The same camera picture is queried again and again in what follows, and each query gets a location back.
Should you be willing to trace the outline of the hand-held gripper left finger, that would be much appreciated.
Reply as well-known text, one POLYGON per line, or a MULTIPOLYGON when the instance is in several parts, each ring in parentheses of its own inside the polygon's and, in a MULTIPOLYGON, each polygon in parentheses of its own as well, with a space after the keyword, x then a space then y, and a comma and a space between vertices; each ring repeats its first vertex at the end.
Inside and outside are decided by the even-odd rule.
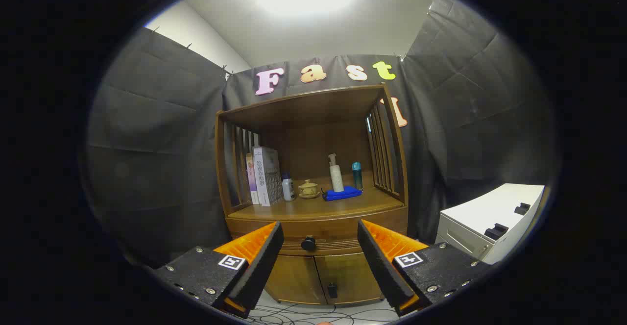
POLYGON ((154 271, 154 279, 201 309, 246 319, 284 244, 280 222, 270 222, 216 248, 193 247, 154 271))

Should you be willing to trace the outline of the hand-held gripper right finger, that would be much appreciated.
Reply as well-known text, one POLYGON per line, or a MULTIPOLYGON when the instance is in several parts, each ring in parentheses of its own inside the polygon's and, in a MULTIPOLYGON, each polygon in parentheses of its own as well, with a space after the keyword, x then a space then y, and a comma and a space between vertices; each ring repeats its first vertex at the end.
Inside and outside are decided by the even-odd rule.
POLYGON ((358 242, 379 289, 399 316, 452 298, 493 269, 448 243, 426 245, 367 220, 358 221, 358 242))

